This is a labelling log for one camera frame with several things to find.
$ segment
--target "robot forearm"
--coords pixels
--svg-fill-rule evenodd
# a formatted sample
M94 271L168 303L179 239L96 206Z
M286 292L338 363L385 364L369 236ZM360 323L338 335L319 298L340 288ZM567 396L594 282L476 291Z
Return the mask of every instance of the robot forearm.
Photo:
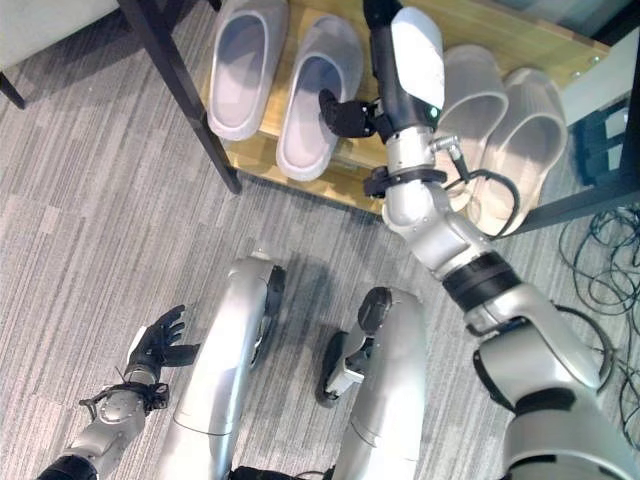
M127 382L101 392L103 398L92 402L95 413L91 424L39 480L105 478L117 468L127 446L144 429L149 393L155 385L148 370L138 369L127 377ZM168 394L166 385L159 384L158 389L157 395Z
M91 412L89 424L38 480L95 480L119 465L127 446L144 429L152 410L166 408L169 387L158 383L165 366L189 365L197 345L172 344L180 338L184 306L173 308L141 329L134 340L124 382L80 402Z

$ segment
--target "metal leg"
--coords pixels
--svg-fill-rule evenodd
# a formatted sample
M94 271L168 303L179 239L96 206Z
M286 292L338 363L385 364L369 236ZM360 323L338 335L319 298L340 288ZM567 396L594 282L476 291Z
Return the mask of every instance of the metal leg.
M207 1L211 4L211 6L216 12L220 11L220 8L222 7L222 0L207 0Z
M600 185L529 212L513 235L640 202L640 185L630 178Z
M24 110L24 98L22 98L15 87L11 85L11 82L7 80L4 73L0 73L0 92L4 93L16 107L20 110Z
M118 0L118 3L227 188L233 193L240 193L242 187L236 170L230 165L220 140L207 125L202 100L157 4L154 0Z

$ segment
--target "slipper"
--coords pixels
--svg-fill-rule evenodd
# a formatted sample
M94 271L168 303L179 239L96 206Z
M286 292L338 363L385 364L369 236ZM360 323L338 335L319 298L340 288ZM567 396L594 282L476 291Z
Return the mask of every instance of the slipper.
M477 45L460 45L444 54L445 102L436 137L457 135L467 169L482 162L487 139L504 117L509 100L491 52ZM448 183L459 177L446 152L436 155L436 168ZM462 210L471 198L475 180L447 191L451 208Z
M340 102L352 100L362 78L362 56L355 31L342 18L324 15L306 33L276 150L278 167L287 177L309 181L327 168L338 137L322 120L318 94L326 88Z
M258 131L289 19L286 0L226 0L216 17L207 120L216 135Z
M543 72L516 70L505 81L509 108L489 138L482 168L512 180L520 208L505 234L513 232L538 204L549 170L567 144L567 126L555 83ZM513 197L502 184L478 180L467 216L489 235L497 234L513 210Z

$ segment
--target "wooden shelf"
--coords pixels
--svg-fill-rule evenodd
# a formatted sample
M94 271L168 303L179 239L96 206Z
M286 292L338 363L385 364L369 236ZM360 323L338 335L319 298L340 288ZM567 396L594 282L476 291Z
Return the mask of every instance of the wooden shelf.
M503 74L523 66L534 67L545 71L562 87L571 82L573 72L586 71L592 58L603 59L609 51L607 46L562 27L491 2L407 0L403 3L424 10L436 22L442 31L445 49L465 43L485 46L493 52ZM228 148L229 156L237 168L253 175L378 213L381 202L365 198L361 185L370 169L386 164L384 147L377 136L339 141L330 168L314 182L290 180L275 165L275 146L288 100L295 55L309 26L325 13L346 18L353 25L364 52L364 75L358 98L373 100L377 96L361 0L290 0L287 39L260 134L233 144Z
M234 142L227 147L231 164L239 170L262 177L280 185L379 214L382 201L365 197L362 181L369 170L332 162L322 176L311 182L297 182L287 178L276 165L277 141L264 135Z

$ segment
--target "black band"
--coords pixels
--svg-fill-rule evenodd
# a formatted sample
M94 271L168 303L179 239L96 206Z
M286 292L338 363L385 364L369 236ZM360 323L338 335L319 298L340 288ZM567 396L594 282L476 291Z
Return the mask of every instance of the black band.
M97 480L98 472L82 457L58 458L36 480Z
M516 416L539 410L562 410L568 412L576 402L576 396L567 388L547 388L522 397L516 403Z
M486 253L447 275L442 285L465 312L522 282L496 252Z
M364 194L368 197L384 198L387 188L414 180L445 183L447 173L431 167L415 167L390 175L387 167L374 168L371 175L364 179Z

